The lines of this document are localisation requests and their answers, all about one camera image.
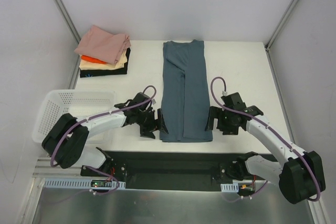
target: wire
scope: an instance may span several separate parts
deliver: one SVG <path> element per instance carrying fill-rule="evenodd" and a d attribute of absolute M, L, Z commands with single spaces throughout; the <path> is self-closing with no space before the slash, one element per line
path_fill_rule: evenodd
<path fill-rule="evenodd" d="M 215 77 L 212 81 L 211 81 L 211 94 L 212 94 L 212 97 L 214 98 L 215 102 L 221 106 L 223 109 L 227 110 L 227 111 L 230 111 L 230 112 L 234 112 L 234 113 L 237 113 L 237 114 L 240 114 L 240 115 L 244 115 L 244 116 L 247 116 L 249 118 L 252 118 L 253 120 L 257 121 L 258 123 L 260 123 L 261 125 L 265 126 L 267 129 L 269 129 L 283 144 L 285 144 L 290 150 L 292 150 L 298 157 L 299 159 L 303 162 L 303 164 L 305 165 L 307 171 L 309 172 L 313 182 L 314 182 L 314 185 L 316 187 L 316 191 L 317 191 L 317 194 L 316 194 L 316 198 L 315 199 L 312 199 L 312 198 L 308 198 L 309 201 L 319 201 L 320 200 L 320 197 L 321 197 L 321 190 L 320 190 L 320 186 L 319 186 L 319 183 L 317 182 L 317 179 L 313 173 L 313 171 L 311 170 L 310 166 L 308 165 L 307 161 L 304 159 L 304 157 L 296 150 L 296 149 L 293 149 L 292 146 L 290 145 L 290 143 L 288 143 L 276 130 L 274 130 L 272 127 L 270 127 L 267 123 L 263 122 L 262 120 L 260 120 L 259 118 L 255 117 L 255 116 L 252 116 L 250 114 L 247 114 L 247 113 L 244 113 L 242 111 L 238 111 L 238 110 L 233 110 L 233 109 L 230 109 L 228 107 L 225 107 L 224 105 L 222 105 L 215 97 L 215 93 L 214 93 L 214 90 L 213 90 L 213 84 L 214 84 L 214 81 L 217 80 L 217 79 L 221 79 L 224 83 L 224 91 L 226 91 L 226 83 L 225 83 L 225 80 L 222 78 L 222 77 Z"/>
<path fill-rule="evenodd" d="M 110 115 L 110 114 L 115 114 L 115 113 L 118 113 L 118 112 L 121 112 L 121 111 L 125 111 L 125 110 L 130 110 L 130 109 L 134 109 L 136 107 L 139 107 L 141 105 L 144 105 L 150 101 L 153 100 L 153 98 L 156 96 L 156 88 L 153 86 L 153 85 L 149 85 L 147 86 L 144 90 L 143 90 L 143 93 L 148 89 L 148 88 L 153 88 L 154 90 L 154 94 L 147 100 L 143 101 L 143 102 L 140 102 L 138 104 L 135 104 L 135 105 L 132 105 L 132 106 L 129 106 L 129 107 L 126 107 L 126 108 L 122 108 L 122 109 L 118 109 L 118 110 L 114 110 L 112 112 L 104 112 L 104 113 L 100 113 L 100 114 L 96 114 L 96 115 L 93 115 L 91 117 L 89 117 L 88 119 L 83 119 L 77 123 L 75 123 L 73 126 L 71 126 L 65 133 L 64 135 L 61 137 L 60 141 L 57 143 L 55 149 L 54 149 L 54 152 L 52 153 L 52 156 L 51 156 L 51 160 L 50 160 L 50 165 L 51 167 L 56 167 L 58 166 L 58 164 L 54 164 L 54 161 L 55 161 L 55 157 L 56 157 L 56 154 L 61 146 L 61 144 L 64 142 L 64 140 L 66 139 L 67 135 L 70 134 L 70 132 L 72 132 L 78 125 L 82 124 L 82 123 L 85 123 L 85 122 L 88 122 L 90 120 L 93 120 L 93 119 L 96 119 L 96 118 L 99 118 L 101 116 L 105 116 L 105 115 Z"/>
<path fill-rule="evenodd" d="M 116 171 L 116 170 L 114 169 L 114 167 L 112 167 L 112 169 L 111 169 L 111 175 L 112 175 L 112 176 L 113 176 L 113 174 L 114 174 L 115 171 Z M 111 181 L 111 178 L 108 177 L 105 181 L 106 181 L 106 182 L 109 182 L 109 181 Z"/>
<path fill-rule="evenodd" d="M 257 176 L 256 175 L 253 175 L 253 180 L 252 180 L 252 183 L 251 184 L 248 184 L 248 185 L 246 185 L 246 186 L 250 186 L 250 185 L 253 185 L 253 188 L 255 188 L 255 185 L 254 185 L 254 183 L 255 183 L 255 181 L 257 180 Z"/>
<path fill-rule="evenodd" d="M 152 106 L 152 101 L 148 104 L 147 111 L 149 111 L 150 107 Z"/>
<path fill-rule="evenodd" d="M 120 186 L 119 181 L 118 181 L 116 178 L 114 178 L 112 175 L 107 174 L 107 173 L 103 173 L 103 172 L 101 172 L 101 171 L 99 171 L 99 170 L 97 170 L 97 169 L 95 169 L 95 168 L 93 168 L 93 167 L 91 167 L 91 166 L 86 166 L 86 168 L 89 168 L 90 170 L 92 170 L 92 171 L 94 171 L 94 172 L 96 172 L 96 173 L 99 173 L 99 174 L 101 174 L 101 175 L 105 175 L 105 176 L 109 177 L 111 180 L 114 180 L 115 182 L 117 182 L 117 186 L 116 186 L 114 189 L 111 189 L 111 190 L 109 190 L 109 191 L 106 192 L 106 193 L 100 193 L 100 192 L 95 191 L 95 192 L 93 193 L 94 195 L 95 195 L 95 194 L 97 194 L 97 195 L 106 195 L 106 194 L 110 194 L 110 193 L 114 192 L 115 190 L 117 190 L 117 189 L 119 188 L 119 186 Z M 46 200 L 44 199 L 44 197 L 43 197 L 44 194 L 42 193 L 42 194 L 41 194 L 41 200 L 42 200 L 44 203 L 48 204 L 48 205 L 56 205 L 56 204 L 62 203 L 62 202 L 64 202 L 64 201 L 67 201 L 67 200 L 69 200 L 69 199 L 72 199 L 72 198 L 74 198 L 75 196 L 77 196 L 77 195 L 79 195 L 79 194 L 81 194 L 81 193 L 84 193 L 85 191 L 89 191 L 89 192 L 91 192 L 92 189 L 83 189 L 83 190 L 78 191 L 78 192 L 76 192 L 75 194 L 73 194 L 73 195 L 71 195 L 71 196 L 69 196 L 69 197 L 67 197 L 67 198 L 65 198 L 65 199 L 62 199 L 62 200 L 59 200 L 59 201 L 54 201 L 54 202 L 46 201 Z"/>

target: folded shirt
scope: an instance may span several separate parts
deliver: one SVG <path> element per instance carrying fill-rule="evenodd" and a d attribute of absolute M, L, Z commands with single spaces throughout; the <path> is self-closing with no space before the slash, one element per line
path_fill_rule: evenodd
<path fill-rule="evenodd" d="M 75 53 L 88 55 L 114 65 L 120 60 L 122 52 L 130 46 L 129 35 L 113 35 L 97 26 L 92 26 L 82 37 Z"/>
<path fill-rule="evenodd" d="M 126 51 L 124 50 L 122 52 L 120 60 L 117 62 L 117 64 L 100 64 L 100 63 L 92 63 L 86 60 L 83 60 L 83 57 L 81 56 L 80 65 L 79 68 L 81 70 L 116 70 L 124 67 L 124 64 L 127 62 L 126 57 Z"/>
<path fill-rule="evenodd" d="M 117 74 L 127 74 L 128 70 L 128 63 L 130 61 L 130 53 L 131 49 L 128 48 L 126 50 L 126 58 L 127 62 L 124 64 L 123 68 L 116 69 L 116 70 L 80 70 L 80 78 L 85 78 L 85 77 L 94 77 L 94 76 L 112 76 L 112 75 L 117 75 Z"/>

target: plastic basket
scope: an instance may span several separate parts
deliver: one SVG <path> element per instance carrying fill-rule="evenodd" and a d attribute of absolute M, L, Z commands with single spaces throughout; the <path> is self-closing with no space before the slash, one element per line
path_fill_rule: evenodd
<path fill-rule="evenodd" d="M 42 143 L 61 115 L 70 113 L 78 118 L 107 111 L 114 106 L 116 93 L 113 91 L 52 90 L 38 112 L 32 138 Z M 100 144 L 109 139 L 110 131 L 87 140 L 88 144 Z"/>

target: white table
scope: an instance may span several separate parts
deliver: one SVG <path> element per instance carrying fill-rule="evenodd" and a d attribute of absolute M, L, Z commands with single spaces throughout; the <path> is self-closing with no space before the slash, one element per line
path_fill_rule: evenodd
<path fill-rule="evenodd" d="M 117 93 L 116 103 L 132 99 L 147 85 L 158 90 L 155 109 L 161 107 L 163 92 L 163 43 L 165 41 L 131 41 L 131 55 L 127 75 L 79 78 L 76 89 L 112 90 Z M 285 119 L 280 106 L 275 83 L 271 74 L 264 45 L 260 42 L 205 42 L 205 60 L 211 105 L 217 106 L 210 94 L 210 82 L 222 76 L 227 83 L 228 93 L 239 92 L 247 106 L 256 105 L 285 137 L 289 138 Z M 220 100 L 223 84 L 214 84 Z M 155 140 L 142 138 L 139 126 L 129 125 L 114 129 L 112 139 L 99 145 L 111 151 L 148 152 L 196 152 L 196 153 L 269 153 L 252 135 L 239 129 L 238 136 L 223 136 L 213 131 L 213 141 L 208 143 L 163 143 L 159 133 Z"/>

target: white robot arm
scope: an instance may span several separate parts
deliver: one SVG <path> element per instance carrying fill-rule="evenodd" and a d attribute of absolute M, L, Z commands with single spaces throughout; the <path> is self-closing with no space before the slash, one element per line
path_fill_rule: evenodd
<path fill-rule="evenodd" d="M 152 97 L 144 94 L 148 87 L 154 89 Z M 42 142 L 43 149 L 51 155 L 51 166 L 60 165 L 66 169 L 73 165 L 93 168 L 107 165 L 106 153 L 99 148 L 85 146 L 85 143 L 88 138 L 113 128 L 136 123 L 143 137 L 155 138 L 153 131 L 156 130 L 168 133 L 161 109 L 158 109 L 155 119 L 155 111 L 151 107 L 156 89 L 148 87 L 134 99 L 114 105 L 110 111 L 87 118 L 75 118 L 69 113 L 62 115 Z"/>
<path fill-rule="evenodd" d="M 228 177 L 243 180 L 257 175 L 279 185 L 284 197 L 293 204 L 315 194 L 319 199 L 326 183 L 322 160 L 316 152 L 307 153 L 286 140 L 256 106 L 246 107 L 239 93 L 222 96 L 224 105 L 214 99 L 221 108 L 210 107 L 206 130 L 213 130 L 214 118 L 218 119 L 217 129 L 223 135 L 237 135 L 241 127 L 261 141 L 277 160 L 266 160 L 254 152 L 244 154 L 225 170 Z"/>

